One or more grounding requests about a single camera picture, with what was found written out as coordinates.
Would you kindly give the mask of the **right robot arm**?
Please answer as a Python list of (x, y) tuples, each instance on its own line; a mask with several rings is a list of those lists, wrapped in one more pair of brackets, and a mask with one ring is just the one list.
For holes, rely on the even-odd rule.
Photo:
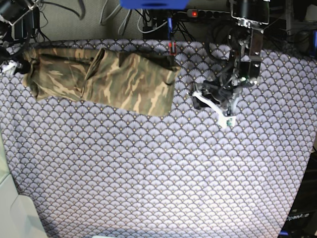
[(38, 0), (2, 0), (0, 2), (0, 71), (26, 74), (30, 64), (23, 53), (29, 48), (34, 29), (32, 11)]

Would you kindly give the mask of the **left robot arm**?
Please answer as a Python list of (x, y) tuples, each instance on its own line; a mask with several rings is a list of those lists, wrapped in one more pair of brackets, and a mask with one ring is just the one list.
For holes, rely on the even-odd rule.
[[(231, 0), (229, 3), (231, 16), (218, 18), (210, 26), (205, 41), (209, 58), (223, 64), (223, 68), (202, 83), (194, 83), (191, 92), (194, 108), (211, 108), (222, 128), (236, 124), (235, 112), (243, 89), (258, 83), (264, 29), (269, 24), (269, 1)], [(227, 35), (230, 53), (228, 59), (219, 59), (211, 53), (210, 46), (215, 41), (214, 29), (225, 21), (232, 24)]]

